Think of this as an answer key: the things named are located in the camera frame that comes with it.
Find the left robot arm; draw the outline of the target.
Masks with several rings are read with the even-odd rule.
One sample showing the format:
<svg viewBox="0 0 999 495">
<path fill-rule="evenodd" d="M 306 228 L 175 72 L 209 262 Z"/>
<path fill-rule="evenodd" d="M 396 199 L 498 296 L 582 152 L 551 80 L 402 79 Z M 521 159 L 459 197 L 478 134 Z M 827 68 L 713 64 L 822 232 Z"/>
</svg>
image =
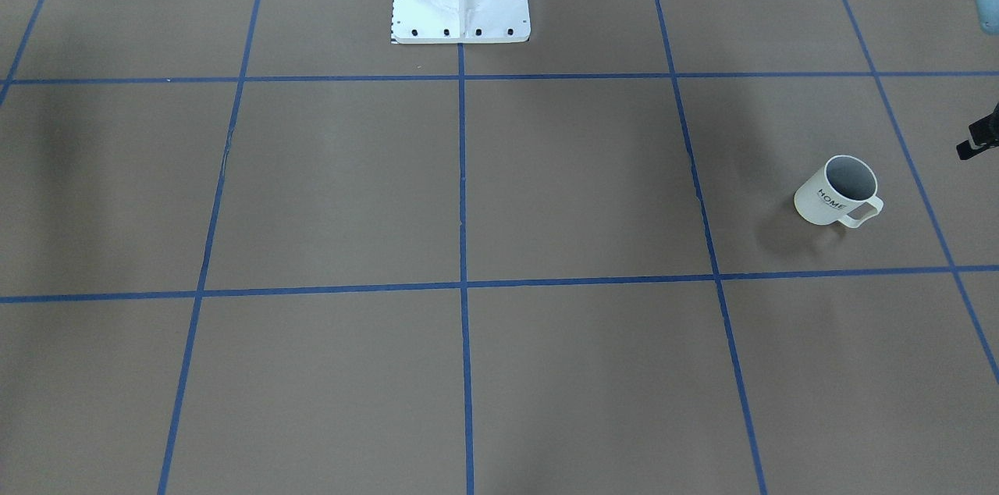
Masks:
<svg viewBox="0 0 999 495">
<path fill-rule="evenodd" d="M 979 27 L 988 35 L 998 34 L 998 0 L 975 0 Z M 961 161 L 970 160 L 998 146 L 998 105 L 968 126 L 968 138 L 956 145 Z"/>
</svg>

